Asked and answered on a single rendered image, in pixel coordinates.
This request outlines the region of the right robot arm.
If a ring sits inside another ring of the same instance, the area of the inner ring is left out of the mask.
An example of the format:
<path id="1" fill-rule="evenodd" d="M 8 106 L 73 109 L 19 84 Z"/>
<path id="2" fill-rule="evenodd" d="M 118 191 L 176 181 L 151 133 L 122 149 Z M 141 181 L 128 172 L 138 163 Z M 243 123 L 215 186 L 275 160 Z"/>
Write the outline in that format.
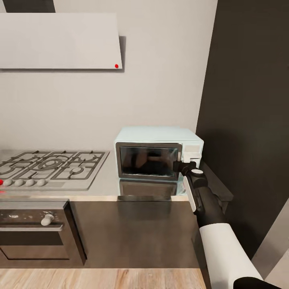
<path id="1" fill-rule="evenodd" d="M 173 172 L 181 172 L 194 214 L 197 216 L 212 289 L 281 289 L 263 281 L 240 245 L 224 213 L 220 198 L 195 161 L 199 153 L 184 153 L 173 162 Z"/>

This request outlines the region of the microwave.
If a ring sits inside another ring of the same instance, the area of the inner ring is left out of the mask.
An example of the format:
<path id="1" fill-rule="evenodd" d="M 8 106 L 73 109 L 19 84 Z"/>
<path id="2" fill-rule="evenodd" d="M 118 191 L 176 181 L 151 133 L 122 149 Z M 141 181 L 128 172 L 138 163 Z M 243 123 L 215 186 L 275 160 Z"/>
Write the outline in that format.
<path id="1" fill-rule="evenodd" d="M 185 126 L 124 126 L 114 140 L 119 178 L 178 181 L 173 162 L 184 153 L 202 155 L 204 141 Z M 199 169 L 201 159 L 190 159 Z"/>

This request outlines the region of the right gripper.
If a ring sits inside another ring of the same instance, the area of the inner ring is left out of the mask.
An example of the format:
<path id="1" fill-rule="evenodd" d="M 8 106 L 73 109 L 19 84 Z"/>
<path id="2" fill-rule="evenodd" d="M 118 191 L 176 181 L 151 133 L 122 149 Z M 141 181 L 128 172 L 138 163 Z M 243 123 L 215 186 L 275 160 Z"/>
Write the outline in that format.
<path id="1" fill-rule="evenodd" d="M 173 162 L 173 172 L 181 172 L 182 174 L 183 169 L 188 166 L 196 167 L 196 162 L 195 161 L 191 161 L 190 163 L 183 163 L 181 161 Z"/>

